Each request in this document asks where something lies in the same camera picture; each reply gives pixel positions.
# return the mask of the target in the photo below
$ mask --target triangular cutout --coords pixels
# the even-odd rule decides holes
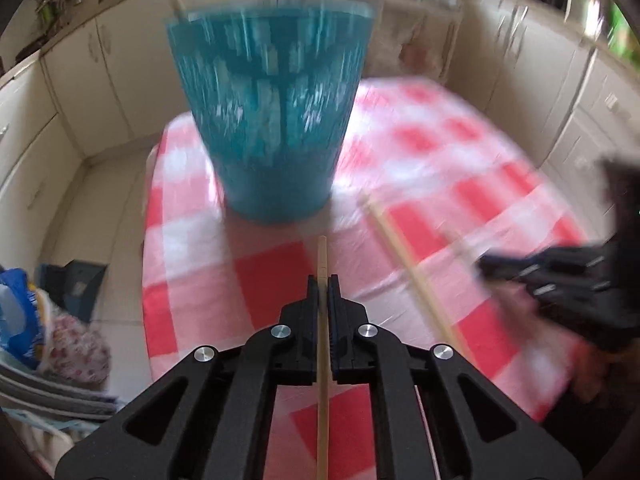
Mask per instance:
[[[482,440],[493,442],[516,430],[515,421],[495,404],[471,378],[460,376],[458,383]]]
[[[160,444],[188,384],[184,377],[172,383],[131,418],[125,431],[152,446]]]

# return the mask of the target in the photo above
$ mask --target table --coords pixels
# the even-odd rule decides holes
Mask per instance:
[[[344,140],[332,199],[304,221],[261,226],[223,204],[223,193],[190,114],[173,120],[159,146],[146,215],[143,314],[155,379],[201,344],[243,344],[305,297],[318,235],[329,272],[371,322],[429,348],[438,334],[420,316],[404,272],[357,204],[369,190],[421,260],[480,370],[540,420],[567,384],[536,341],[514,336],[490,293],[450,247],[443,222],[475,255],[529,253],[582,234],[555,189],[524,154],[469,104],[422,79],[365,80]],[[515,293],[518,300],[522,296]],[[569,357],[575,339],[546,328]],[[314,478],[316,392],[282,387],[265,478]],[[333,386],[330,477],[375,478],[370,403],[364,386]]]

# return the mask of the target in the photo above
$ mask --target tile floor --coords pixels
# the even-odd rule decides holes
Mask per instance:
[[[108,390],[127,402],[151,384],[142,326],[142,216],[149,150],[91,167],[56,235],[51,263],[108,264],[93,325],[111,347]]]

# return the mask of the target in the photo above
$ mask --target checkered tablecloth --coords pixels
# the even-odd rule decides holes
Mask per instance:
[[[580,242],[582,234],[554,188],[503,133],[445,89],[416,79],[360,84],[331,201],[293,224],[256,225],[227,210],[191,115],[167,126],[143,257],[153,377],[201,344],[232,348],[275,323],[284,304],[305,297],[321,234],[345,298],[363,303],[371,322],[405,343],[437,342],[404,272],[357,204],[363,189],[404,232],[480,370],[540,420],[566,386],[568,365],[514,335],[441,226],[462,234],[476,255],[489,248],[524,254]],[[574,339],[548,330],[569,357]],[[313,388],[278,390],[265,478],[314,477],[316,399]],[[335,386],[330,410],[330,477],[375,478],[367,389]]]

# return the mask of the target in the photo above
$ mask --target trash bin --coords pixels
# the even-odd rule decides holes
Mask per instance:
[[[237,6],[168,25],[228,206],[287,222],[328,200],[371,34],[366,4]]]

